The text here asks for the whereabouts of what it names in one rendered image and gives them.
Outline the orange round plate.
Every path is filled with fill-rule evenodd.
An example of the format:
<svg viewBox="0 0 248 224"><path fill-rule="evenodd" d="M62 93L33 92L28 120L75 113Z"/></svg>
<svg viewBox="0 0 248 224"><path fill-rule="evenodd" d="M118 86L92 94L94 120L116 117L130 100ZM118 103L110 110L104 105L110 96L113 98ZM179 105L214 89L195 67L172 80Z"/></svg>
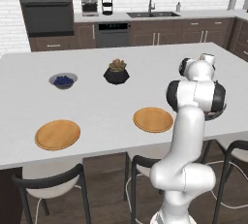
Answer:
<svg viewBox="0 0 248 224"><path fill-rule="evenodd" d="M74 144L80 136L79 126L71 120L54 120L35 134L35 144L45 150L60 150Z"/></svg>
<svg viewBox="0 0 248 224"><path fill-rule="evenodd" d="M172 116L160 108L142 108L135 112L134 123L143 131L162 133L173 125Z"/></svg>

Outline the dark grey bowl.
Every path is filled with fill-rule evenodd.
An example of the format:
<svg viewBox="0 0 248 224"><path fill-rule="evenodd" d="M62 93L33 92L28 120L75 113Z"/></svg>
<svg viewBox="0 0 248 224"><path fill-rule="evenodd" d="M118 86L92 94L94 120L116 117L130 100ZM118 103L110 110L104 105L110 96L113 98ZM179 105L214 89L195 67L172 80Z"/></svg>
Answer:
<svg viewBox="0 0 248 224"><path fill-rule="evenodd" d="M227 106L224 106L221 110L217 111L217 112L206 112L204 114L204 119L206 121L209 121L209 120L213 120L217 117L219 117L226 109Z"/></svg>

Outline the succulent in black pot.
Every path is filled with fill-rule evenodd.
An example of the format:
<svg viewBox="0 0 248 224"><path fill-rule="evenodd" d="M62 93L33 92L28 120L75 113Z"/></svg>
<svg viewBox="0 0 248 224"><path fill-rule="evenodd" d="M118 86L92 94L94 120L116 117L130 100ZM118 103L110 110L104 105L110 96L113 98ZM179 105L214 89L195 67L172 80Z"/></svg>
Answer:
<svg viewBox="0 0 248 224"><path fill-rule="evenodd" d="M104 73L104 78L112 84L122 84L130 76L126 70L127 64L119 58L114 59L109 65L108 69Z"/></svg>

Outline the blueberries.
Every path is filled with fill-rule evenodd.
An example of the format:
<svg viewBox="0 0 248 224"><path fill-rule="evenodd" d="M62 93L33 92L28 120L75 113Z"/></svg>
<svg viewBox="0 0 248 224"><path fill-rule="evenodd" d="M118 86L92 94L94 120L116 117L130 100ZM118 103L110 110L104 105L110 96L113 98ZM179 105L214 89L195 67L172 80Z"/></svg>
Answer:
<svg viewBox="0 0 248 224"><path fill-rule="evenodd" d="M67 76L58 76L55 81L54 81L54 85L69 85L72 84L74 82L73 79L67 77Z"/></svg>

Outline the dark grey dishwasher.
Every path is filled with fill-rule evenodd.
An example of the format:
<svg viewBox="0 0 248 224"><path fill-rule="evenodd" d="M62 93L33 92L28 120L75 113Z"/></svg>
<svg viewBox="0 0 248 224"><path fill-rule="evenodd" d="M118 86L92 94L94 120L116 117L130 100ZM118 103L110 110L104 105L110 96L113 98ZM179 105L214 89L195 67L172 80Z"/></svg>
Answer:
<svg viewBox="0 0 248 224"><path fill-rule="evenodd" d="M121 48L130 45L131 24L129 22L102 22L96 25L97 48Z"/></svg>

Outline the black chair with white seat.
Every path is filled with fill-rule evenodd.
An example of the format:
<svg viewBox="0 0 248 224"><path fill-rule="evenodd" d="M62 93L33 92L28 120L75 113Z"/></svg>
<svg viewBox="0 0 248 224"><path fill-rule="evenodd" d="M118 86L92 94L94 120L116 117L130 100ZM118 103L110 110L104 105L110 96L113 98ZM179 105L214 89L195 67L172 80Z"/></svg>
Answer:
<svg viewBox="0 0 248 224"><path fill-rule="evenodd" d="M81 190L85 222L91 224L83 162L80 158L60 162L45 162L22 168L22 176L13 175L18 188L27 224L38 224L39 205L49 215L47 199L65 195L74 187ZM27 195L38 199L35 220L32 220Z"/></svg>
<svg viewBox="0 0 248 224"><path fill-rule="evenodd" d="M131 224L142 224L136 219L137 177L149 177L151 167L168 153L167 150L125 153L124 200L129 205Z"/></svg>
<svg viewBox="0 0 248 224"><path fill-rule="evenodd" d="M222 202L225 183L228 181L233 168L237 168L244 176L244 178L248 181L248 175L246 175L234 163L235 160L242 161L243 163L248 163L248 141L244 141L244 140L228 141L227 139L218 139L216 140L216 143L222 150L225 158L222 161L223 169L222 169L222 174L218 189L218 195L214 196L216 200L216 205L213 214L212 224L217 224L220 207L226 207L231 209L248 208L248 205L239 206L239 207L230 207Z"/></svg>

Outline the brown lower cupboards run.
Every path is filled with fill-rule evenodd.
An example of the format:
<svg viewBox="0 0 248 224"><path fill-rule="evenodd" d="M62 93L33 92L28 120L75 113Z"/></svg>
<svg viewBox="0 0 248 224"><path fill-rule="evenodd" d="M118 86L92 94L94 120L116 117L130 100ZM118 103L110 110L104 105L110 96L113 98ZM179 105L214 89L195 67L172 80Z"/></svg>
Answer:
<svg viewBox="0 0 248 224"><path fill-rule="evenodd" d="M248 20L238 17L130 21L130 46L214 43L248 62ZM97 48L98 23L76 23L75 35L30 38L32 51Z"/></svg>

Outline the dark sink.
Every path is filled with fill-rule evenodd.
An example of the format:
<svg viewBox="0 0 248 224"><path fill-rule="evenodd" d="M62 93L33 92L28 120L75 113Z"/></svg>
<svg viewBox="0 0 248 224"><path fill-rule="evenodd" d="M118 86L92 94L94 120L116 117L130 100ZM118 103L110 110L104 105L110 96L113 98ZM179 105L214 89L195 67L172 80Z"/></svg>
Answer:
<svg viewBox="0 0 248 224"><path fill-rule="evenodd" d="M127 13L131 18L136 17L171 17L171 16L181 16L174 12L153 12L153 13Z"/></svg>

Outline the black tiered stand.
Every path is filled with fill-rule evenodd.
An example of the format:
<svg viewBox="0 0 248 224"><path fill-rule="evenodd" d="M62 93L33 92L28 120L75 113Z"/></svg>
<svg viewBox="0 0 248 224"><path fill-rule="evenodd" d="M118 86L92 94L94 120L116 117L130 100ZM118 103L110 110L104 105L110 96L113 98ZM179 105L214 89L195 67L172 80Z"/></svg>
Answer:
<svg viewBox="0 0 248 224"><path fill-rule="evenodd" d="M111 16L113 14L112 0L102 0L102 12L105 16Z"/></svg>

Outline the silver coffee machine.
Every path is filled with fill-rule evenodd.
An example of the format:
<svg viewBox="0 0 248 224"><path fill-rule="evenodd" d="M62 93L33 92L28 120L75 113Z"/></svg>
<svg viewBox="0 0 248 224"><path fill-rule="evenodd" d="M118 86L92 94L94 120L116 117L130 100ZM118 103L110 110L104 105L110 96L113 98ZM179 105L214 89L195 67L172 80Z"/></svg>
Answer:
<svg viewBox="0 0 248 224"><path fill-rule="evenodd" d="M98 0L81 0L83 16L98 16Z"/></svg>

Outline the built-in wall oven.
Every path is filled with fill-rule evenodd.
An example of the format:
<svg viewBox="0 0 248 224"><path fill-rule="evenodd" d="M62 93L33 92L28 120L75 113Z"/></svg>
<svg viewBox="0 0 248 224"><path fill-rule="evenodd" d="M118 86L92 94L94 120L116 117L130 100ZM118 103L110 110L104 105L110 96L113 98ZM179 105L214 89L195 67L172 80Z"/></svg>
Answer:
<svg viewBox="0 0 248 224"><path fill-rule="evenodd" d="M20 0L29 37L73 36L72 0Z"/></svg>

